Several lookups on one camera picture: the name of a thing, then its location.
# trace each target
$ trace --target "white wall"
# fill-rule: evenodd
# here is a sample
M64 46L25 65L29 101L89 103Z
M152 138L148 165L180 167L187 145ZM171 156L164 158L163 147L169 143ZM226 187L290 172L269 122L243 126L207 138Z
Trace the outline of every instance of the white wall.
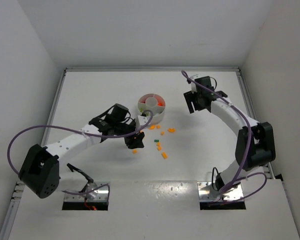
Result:
M54 61L239 66L272 0L18 0Z
M276 0L246 59L256 114L274 127L277 158L300 233L300 0Z
M47 122L61 72L49 57L17 0L0 0L0 229L17 176L7 162L7 146L20 130ZM19 168L42 131L14 145Z

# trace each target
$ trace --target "orange object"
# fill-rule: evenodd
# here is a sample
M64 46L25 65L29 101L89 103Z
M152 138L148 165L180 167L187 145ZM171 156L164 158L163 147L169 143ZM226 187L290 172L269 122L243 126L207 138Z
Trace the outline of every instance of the orange object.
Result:
M164 159L167 159L167 158L168 158L168 155L167 155L165 152L161 153L161 155L162 155L162 157L163 157Z

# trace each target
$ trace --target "purple cable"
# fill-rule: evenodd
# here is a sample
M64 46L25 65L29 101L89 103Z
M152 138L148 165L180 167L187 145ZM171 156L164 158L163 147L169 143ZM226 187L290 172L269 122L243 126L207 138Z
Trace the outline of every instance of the purple cable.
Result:
M252 174L250 174L250 175L248 175L246 177L240 177L240 178L237 179L237 181L248 179L248 178L251 178L251 177L253 177L255 175L263 175L264 176L264 182L261 185L261 187L259 187L257 190L255 190L254 192L252 192L252 193L250 193L250 194L248 194L248 195L246 195L244 197L241 197L241 198L239 198L237 200L233 200L233 201L219 201L219 202L211 203L210 206L232 204L232 203L235 203L235 202L239 202L239 201L241 201L243 199L247 199L247 198L251 197L252 195L256 194L257 192L259 192L267 184L267 180L268 180L267 179L267 175L264 174L263 172L255 172L255 173L252 173Z
M243 167L245 165L245 162L247 160L247 156L248 156L249 148L250 148L250 142L251 142L251 138L252 138L252 130L251 130L250 123L249 123L248 119L246 118L246 116L237 107L232 105L228 100L226 100L220 94L218 94L217 92L215 92L215 91L201 85L200 83L197 83L196 81L192 80L190 77L188 77L188 74L184 70L182 70L181 73L188 81L190 81L191 83L196 84L197 86L203 88L204 90L208 91L209 93L216 95L218 98L220 98L222 101L224 101L227 105L229 105L234 111L236 111L243 118L243 120L246 122L246 125L248 127L248 140L247 140L246 148L245 148L245 151L244 151L244 154L243 154L243 157L242 157L241 164L240 164L238 170L236 171L233 179L230 182L228 182L226 185L224 185L222 188L220 188L220 190L219 190L219 192L221 194L225 193L238 180L237 178L238 178L238 176L239 176L241 170L243 169Z
M132 136L138 132L140 132L141 130L145 129L151 122L152 118L154 117L154 113L151 111L151 110L144 110L143 113L150 113L150 118L149 120L146 122L145 125L143 125L142 127L140 127L139 129L133 131L133 132L130 132L130 133L127 133L127 134L123 134L123 135L117 135L117 136L105 136L105 135L99 135L99 134L93 134L93 133L88 133L88 132L85 132L84 134L87 135L87 136L90 136L90 137L97 137L97 138L103 138L103 139L119 139L119 138L126 138L126 137L129 137L129 136ZM36 125L36 126L31 126L31 127L28 127L20 132L18 132L10 141L9 145L8 145L8 149L7 149L7 152L6 152L6 157L8 159L8 163L10 165L10 167L12 168L12 170L17 174L19 175L19 171L15 168L15 166L12 164L12 161L11 161L11 157L10 157L10 151L11 151L11 147L12 147L12 144L14 143L14 141L17 139L17 137L19 137L21 134L27 132L27 131L30 131L32 129L40 129L40 128L50 128L50 129L60 129L60 130L64 130L64 131L68 131L68 132L72 132L72 133L75 133L75 134L82 134L82 131L78 131L78 130L74 130L74 129L71 129L71 128L67 128L67 127L63 127L63 126L54 126L54 125ZM89 190L87 192L70 192L70 191L63 191L64 193L67 193L67 194L72 194L72 195L85 195L85 194L89 194L97 189L99 189L100 187L98 188L95 188L95 189L92 189L92 190Z

